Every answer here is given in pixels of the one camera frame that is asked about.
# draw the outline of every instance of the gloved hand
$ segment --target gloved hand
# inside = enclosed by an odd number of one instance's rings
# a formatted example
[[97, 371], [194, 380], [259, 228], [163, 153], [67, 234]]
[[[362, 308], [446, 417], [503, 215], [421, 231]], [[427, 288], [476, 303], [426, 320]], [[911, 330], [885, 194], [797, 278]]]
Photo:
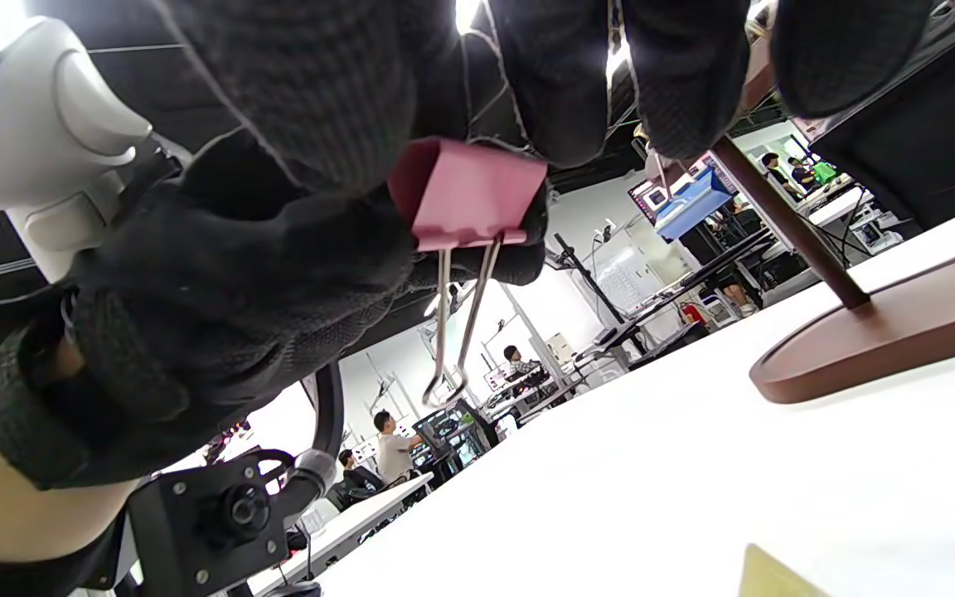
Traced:
[[[337, 358], [412, 271], [384, 187], [306, 196], [245, 129], [127, 212], [60, 287], [14, 305], [35, 322], [0, 349], [0, 450], [38, 487], [134, 479], [200, 449]], [[31, 366], [64, 332], [57, 299], [86, 362], [67, 381]]]
[[[487, 0], [496, 26], [479, 8], [471, 26], [482, 36], [459, 36], [455, 0], [153, 2], [297, 180], [364, 189], [384, 180], [413, 128], [513, 139], [502, 126], [482, 127], [496, 102], [514, 102], [507, 112], [518, 114], [523, 143], [553, 165], [595, 158], [609, 125], [613, 30], [627, 38], [653, 148], [698, 158], [738, 112], [755, 4]], [[869, 97], [913, 52], [932, 4], [770, 3], [778, 14], [770, 58], [788, 108], [822, 118]]]

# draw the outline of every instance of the yellow paper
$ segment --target yellow paper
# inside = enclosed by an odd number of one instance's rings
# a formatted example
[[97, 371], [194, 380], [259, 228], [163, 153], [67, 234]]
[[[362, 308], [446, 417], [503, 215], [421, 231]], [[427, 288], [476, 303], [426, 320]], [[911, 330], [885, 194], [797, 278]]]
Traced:
[[830, 597], [757, 545], [748, 545], [739, 597]]

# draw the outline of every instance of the pink binder clip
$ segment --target pink binder clip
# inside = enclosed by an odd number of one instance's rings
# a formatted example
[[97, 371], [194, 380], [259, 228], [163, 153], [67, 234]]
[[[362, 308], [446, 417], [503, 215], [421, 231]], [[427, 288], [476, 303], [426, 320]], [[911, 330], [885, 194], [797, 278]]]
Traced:
[[422, 394], [431, 397], [444, 373], [444, 340], [448, 321], [448, 283], [453, 249], [486, 246], [474, 287], [474, 304], [459, 349], [458, 388], [446, 400], [456, 400], [466, 389], [463, 364], [474, 322], [492, 268], [502, 245], [526, 241], [522, 218], [545, 181], [547, 165], [533, 158], [496, 148], [471, 146], [447, 139], [412, 141], [388, 181], [400, 214], [412, 224], [419, 250], [437, 250], [437, 354], [434, 375]]

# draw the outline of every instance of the white tabletop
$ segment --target white tabletop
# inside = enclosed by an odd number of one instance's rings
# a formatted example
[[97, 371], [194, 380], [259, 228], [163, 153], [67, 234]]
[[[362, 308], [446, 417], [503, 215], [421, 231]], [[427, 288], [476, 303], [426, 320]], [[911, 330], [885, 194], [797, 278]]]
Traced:
[[[382, 517], [388, 510], [393, 509], [403, 498], [407, 498], [414, 490], [421, 488], [422, 485], [429, 483], [433, 479], [431, 473], [425, 473], [417, 479], [412, 479], [407, 483], [398, 485], [398, 487], [388, 488], [384, 492], [369, 497], [356, 506], [349, 507], [347, 510], [338, 514], [337, 517], [327, 522], [321, 531], [316, 531], [312, 537], [312, 560], [321, 558], [323, 553], [337, 547], [341, 541], [345, 541], [353, 533], [361, 530], [364, 526], [376, 521]], [[282, 571], [287, 578], [296, 573], [297, 570], [308, 565], [308, 551], [299, 551], [292, 558], [282, 564]], [[282, 584], [282, 575], [276, 568], [269, 568], [252, 575], [250, 577], [250, 590], [254, 595], [260, 595], [270, 587]]]
[[[834, 201], [831, 201], [831, 203], [812, 212], [812, 214], [808, 215], [808, 220], [815, 226], [826, 226], [834, 220], [848, 215], [850, 211], [853, 211], [857, 203], [861, 201], [871, 201], [872, 199], [875, 199], [875, 197], [873, 197], [870, 192], [865, 192], [865, 190], [861, 190], [860, 187], [852, 188], [848, 190], [848, 192], [842, 193], [840, 197], [837, 197]], [[786, 253], [786, 250], [788, 250], [786, 245], [781, 241], [777, 241], [776, 245], [769, 246], [761, 256], [763, 260], [771, 260], [773, 257]]]
[[[954, 256], [955, 221], [852, 274], [872, 289]], [[836, 597], [955, 597], [955, 359], [795, 407], [747, 377], [835, 303], [819, 284], [538, 417], [323, 573], [323, 588], [733, 596], [755, 543]], [[438, 548], [447, 521], [478, 532]], [[461, 571], [490, 556], [520, 564]], [[385, 582], [409, 572], [419, 585]]]
[[860, 187], [853, 187], [848, 190], [848, 192], [842, 193], [841, 196], [835, 197], [833, 201], [830, 201], [830, 203], [827, 203], [824, 207], [812, 212], [812, 214], [808, 216], [808, 220], [815, 226], [824, 226], [826, 223], [848, 215], [850, 211], [853, 211], [854, 207], [857, 207], [857, 203], [861, 201], [871, 201], [872, 199], [873, 197], [870, 192], [865, 192], [865, 190]]

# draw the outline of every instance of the fire extinguisher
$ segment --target fire extinguisher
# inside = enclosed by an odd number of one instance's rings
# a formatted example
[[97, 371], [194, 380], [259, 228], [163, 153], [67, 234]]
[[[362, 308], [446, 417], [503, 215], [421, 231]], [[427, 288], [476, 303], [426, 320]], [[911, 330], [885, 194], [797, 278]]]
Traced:
[[698, 313], [698, 309], [695, 307], [695, 305], [692, 305], [692, 303], [685, 303], [682, 311], [683, 316], [687, 318], [687, 321], [705, 325], [705, 319], [702, 318], [701, 314]]

